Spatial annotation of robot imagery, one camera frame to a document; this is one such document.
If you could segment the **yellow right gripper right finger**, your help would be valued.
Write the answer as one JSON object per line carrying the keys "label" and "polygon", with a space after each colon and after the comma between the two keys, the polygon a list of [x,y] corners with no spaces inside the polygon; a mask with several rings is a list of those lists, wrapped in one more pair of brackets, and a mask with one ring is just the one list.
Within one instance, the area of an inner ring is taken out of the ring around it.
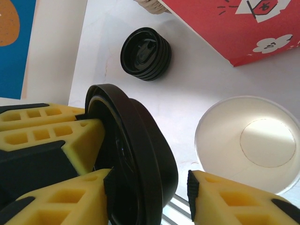
{"label": "yellow right gripper right finger", "polygon": [[288,200],[203,171],[188,172],[187,196],[196,225],[298,225]]}

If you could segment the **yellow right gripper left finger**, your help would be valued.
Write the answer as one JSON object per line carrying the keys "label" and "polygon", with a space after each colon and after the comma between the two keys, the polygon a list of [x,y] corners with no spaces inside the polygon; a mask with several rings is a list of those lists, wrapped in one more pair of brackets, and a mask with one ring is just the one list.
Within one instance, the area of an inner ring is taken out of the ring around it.
{"label": "yellow right gripper left finger", "polygon": [[106,225],[108,206],[101,169],[30,191],[0,211],[2,225]]}

